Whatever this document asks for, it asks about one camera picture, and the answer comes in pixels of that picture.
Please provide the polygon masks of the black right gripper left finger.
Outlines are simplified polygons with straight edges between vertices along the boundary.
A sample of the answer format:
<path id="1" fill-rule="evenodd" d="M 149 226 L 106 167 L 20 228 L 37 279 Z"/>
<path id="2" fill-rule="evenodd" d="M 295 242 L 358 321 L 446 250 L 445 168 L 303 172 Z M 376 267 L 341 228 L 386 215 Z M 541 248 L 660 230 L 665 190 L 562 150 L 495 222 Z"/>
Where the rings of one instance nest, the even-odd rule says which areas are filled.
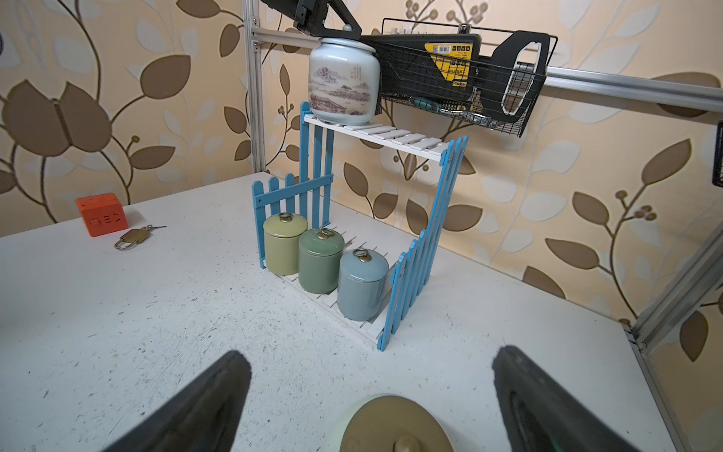
<path id="1" fill-rule="evenodd" d="M 252 367 L 230 350 L 107 451 L 230 451 Z"/>

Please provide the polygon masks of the white painted porcelain jar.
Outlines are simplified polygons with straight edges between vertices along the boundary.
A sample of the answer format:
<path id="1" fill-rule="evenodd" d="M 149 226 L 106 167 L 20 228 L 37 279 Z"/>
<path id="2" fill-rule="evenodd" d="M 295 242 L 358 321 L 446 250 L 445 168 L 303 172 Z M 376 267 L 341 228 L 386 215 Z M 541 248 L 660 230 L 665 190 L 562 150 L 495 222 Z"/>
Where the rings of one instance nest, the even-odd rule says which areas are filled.
<path id="1" fill-rule="evenodd" d="M 330 124 L 368 124 L 376 115 L 380 81 L 380 62 L 373 47 L 324 38 L 310 54 L 311 111 Z"/>

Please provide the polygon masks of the blue small tea canister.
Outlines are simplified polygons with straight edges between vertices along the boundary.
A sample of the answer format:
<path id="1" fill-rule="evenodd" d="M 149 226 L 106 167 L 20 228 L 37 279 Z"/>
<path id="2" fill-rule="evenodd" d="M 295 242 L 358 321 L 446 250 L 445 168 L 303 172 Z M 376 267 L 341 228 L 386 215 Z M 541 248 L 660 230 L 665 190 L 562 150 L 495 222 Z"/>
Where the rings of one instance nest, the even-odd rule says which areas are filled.
<path id="1" fill-rule="evenodd" d="M 375 250 L 357 248 L 344 254 L 337 304 L 345 318 L 365 322 L 378 314 L 389 269 L 386 258 Z"/>

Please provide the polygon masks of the cream jar with brown lid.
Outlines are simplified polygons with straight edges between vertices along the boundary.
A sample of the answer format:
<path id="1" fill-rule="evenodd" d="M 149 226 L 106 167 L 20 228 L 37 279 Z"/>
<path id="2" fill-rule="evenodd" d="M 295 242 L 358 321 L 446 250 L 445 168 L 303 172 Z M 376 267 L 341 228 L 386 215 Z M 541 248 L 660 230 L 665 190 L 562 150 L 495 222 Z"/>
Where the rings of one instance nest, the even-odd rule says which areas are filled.
<path id="1" fill-rule="evenodd" d="M 438 420 L 401 395 L 371 395 L 350 405 L 331 429 L 324 451 L 452 451 Z"/>

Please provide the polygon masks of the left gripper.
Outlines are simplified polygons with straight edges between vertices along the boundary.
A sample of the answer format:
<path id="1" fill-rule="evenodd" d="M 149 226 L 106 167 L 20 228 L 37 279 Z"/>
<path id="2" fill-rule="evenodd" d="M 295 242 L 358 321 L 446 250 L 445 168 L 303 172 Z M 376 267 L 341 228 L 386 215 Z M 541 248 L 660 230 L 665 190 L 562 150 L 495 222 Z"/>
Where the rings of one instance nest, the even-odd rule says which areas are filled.
<path id="1" fill-rule="evenodd" d="M 317 38 L 340 38 L 358 40 L 362 28 L 342 0 L 263 0 L 294 22 L 294 28 Z M 328 28 L 326 19 L 329 11 L 336 13 L 343 21 L 342 28 Z"/>

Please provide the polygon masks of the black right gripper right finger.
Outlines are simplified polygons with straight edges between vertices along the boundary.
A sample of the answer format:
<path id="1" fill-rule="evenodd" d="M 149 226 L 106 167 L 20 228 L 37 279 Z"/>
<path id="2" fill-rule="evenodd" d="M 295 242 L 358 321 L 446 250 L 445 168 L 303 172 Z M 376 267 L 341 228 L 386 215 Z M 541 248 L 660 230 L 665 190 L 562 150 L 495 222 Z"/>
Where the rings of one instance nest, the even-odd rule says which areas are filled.
<path id="1" fill-rule="evenodd" d="M 513 451 L 635 451 L 516 346 L 493 359 L 494 386 Z"/>

